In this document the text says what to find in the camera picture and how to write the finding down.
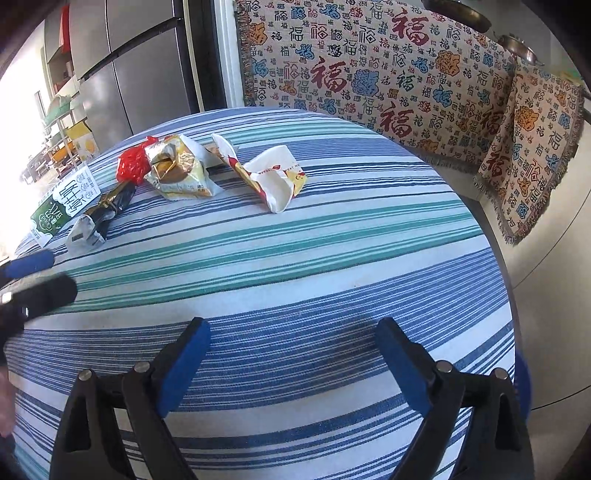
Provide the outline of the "gold black foil wrapper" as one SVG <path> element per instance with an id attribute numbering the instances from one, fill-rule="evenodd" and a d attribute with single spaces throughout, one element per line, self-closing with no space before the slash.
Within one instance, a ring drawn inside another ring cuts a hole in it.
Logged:
<path id="1" fill-rule="evenodd" d="M 67 251 L 77 255 L 102 246 L 110 223 L 127 208 L 135 191 L 132 181 L 123 181 L 103 194 L 98 204 L 86 210 L 70 230 L 65 242 Z"/>

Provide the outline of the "green white milk carton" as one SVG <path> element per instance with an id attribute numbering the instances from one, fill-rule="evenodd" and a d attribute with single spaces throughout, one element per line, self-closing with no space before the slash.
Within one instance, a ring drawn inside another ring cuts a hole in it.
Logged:
<path id="1" fill-rule="evenodd" d="M 71 171 L 51 190 L 31 215 L 31 235 L 45 247 L 78 213 L 100 195 L 89 167 Z"/>

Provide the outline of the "red plastic bag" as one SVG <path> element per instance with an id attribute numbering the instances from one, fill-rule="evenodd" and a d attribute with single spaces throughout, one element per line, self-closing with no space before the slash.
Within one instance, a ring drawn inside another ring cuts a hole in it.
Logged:
<path id="1" fill-rule="evenodd" d="M 139 186 L 150 171 L 145 149 L 158 142 L 157 137 L 148 136 L 143 142 L 132 146 L 119 157 L 115 178 L 118 182 L 129 181 Z"/>

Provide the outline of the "yellow white snack wrapper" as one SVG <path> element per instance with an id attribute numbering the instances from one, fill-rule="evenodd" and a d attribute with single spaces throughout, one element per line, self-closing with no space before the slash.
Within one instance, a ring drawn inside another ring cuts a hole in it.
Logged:
<path id="1" fill-rule="evenodd" d="M 144 175 L 168 200 L 211 198 L 222 189 L 208 169 L 221 165 L 221 157 L 185 135 L 169 135 L 145 148 L 149 171 Z"/>

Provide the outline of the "white red paper wrapper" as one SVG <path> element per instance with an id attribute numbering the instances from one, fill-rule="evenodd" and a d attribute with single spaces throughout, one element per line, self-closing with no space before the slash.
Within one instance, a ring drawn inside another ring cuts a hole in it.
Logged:
<path id="1" fill-rule="evenodd" d="M 223 162 L 256 191 L 271 213 L 286 210 L 307 183 L 307 174 L 287 145 L 271 147 L 249 162 L 241 163 L 228 140 L 218 134 L 211 137 Z"/>

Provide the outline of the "blue bin rim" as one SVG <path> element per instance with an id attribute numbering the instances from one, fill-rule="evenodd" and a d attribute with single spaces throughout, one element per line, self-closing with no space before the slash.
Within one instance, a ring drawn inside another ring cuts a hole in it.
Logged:
<path id="1" fill-rule="evenodd" d="M 532 382 L 527 362 L 519 350 L 515 351 L 514 385 L 522 417 L 527 421 L 532 408 Z"/>

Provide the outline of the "cluttered storage shelf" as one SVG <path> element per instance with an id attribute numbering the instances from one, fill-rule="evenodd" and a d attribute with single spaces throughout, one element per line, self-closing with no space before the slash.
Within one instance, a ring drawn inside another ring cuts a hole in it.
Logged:
<path id="1" fill-rule="evenodd" d="M 41 151 L 21 175 L 28 184 L 52 171 L 58 178 L 99 154 L 82 105 L 69 38 L 69 3 L 61 1 L 41 24 L 37 49 L 42 87 L 34 93 L 40 115 Z"/>

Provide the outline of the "blue green striped tablecloth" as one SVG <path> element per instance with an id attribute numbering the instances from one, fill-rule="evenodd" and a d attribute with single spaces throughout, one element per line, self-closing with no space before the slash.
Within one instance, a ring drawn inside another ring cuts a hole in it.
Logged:
<path id="1" fill-rule="evenodd" d="M 194 317 L 211 325 L 211 349 L 166 422 L 201 479 L 388 477 L 421 418 L 375 345 L 382 318 L 462 371 L 514 370 L 495 255 L 430 165 L 361 126 L 297 110 L 221 110 L 152 129 L 173 133 L 221 134 L 242 161 L 287 146 L 307 183 L 273 214 L 219 167 L 211 199 L 140 186 L 99 248 L 72 255 L 64 234 L 49 241 L 78 295 L 6 348 L 28 477 L 48 476 L 79 371 L 150 360 Z"/>

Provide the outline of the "stainless steel refrigerator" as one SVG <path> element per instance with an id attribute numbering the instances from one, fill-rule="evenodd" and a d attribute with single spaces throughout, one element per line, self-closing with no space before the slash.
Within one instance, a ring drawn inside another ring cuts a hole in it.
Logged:
<path id="1" fill-rule="evenodd" d="M 72 1 L 69 28 L 100 150 L 199 111 L 181 1 Z"/>

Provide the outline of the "patterned fu character blanket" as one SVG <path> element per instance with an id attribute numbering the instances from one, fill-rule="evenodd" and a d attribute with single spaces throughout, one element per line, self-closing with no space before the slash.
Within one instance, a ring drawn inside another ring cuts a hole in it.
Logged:
<path id="1" fill-rule="evenodd" d="M 497 139 L 514 58 L 397 1 L 238 1 L 245 101 L 332 115 L 475 171 Z"/>

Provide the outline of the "steel pot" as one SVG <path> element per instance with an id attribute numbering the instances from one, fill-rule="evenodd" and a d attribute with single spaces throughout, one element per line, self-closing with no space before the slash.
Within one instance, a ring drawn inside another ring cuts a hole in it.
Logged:
<path id="1" fill-rule="evenodd" d="M 535 66 L 544 66 L 537 54 L 521 38 L 509 33 L 503 35 L 494 34 L 499 45 L 511 52 L 513 55 L 521 58 L 529 64 Z"/>

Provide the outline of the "dark frying pan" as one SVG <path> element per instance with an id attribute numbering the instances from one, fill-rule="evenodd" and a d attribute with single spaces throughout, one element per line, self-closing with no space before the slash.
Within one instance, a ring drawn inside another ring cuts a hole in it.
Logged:
<path id="1" fill-rule="evenodd" d="M 460 22 L 479 33 L 486 33 L 491 28 L 491 21 L 485 15 L 460 1 L 423 0 L 422 4 L 427 10 Z"/>

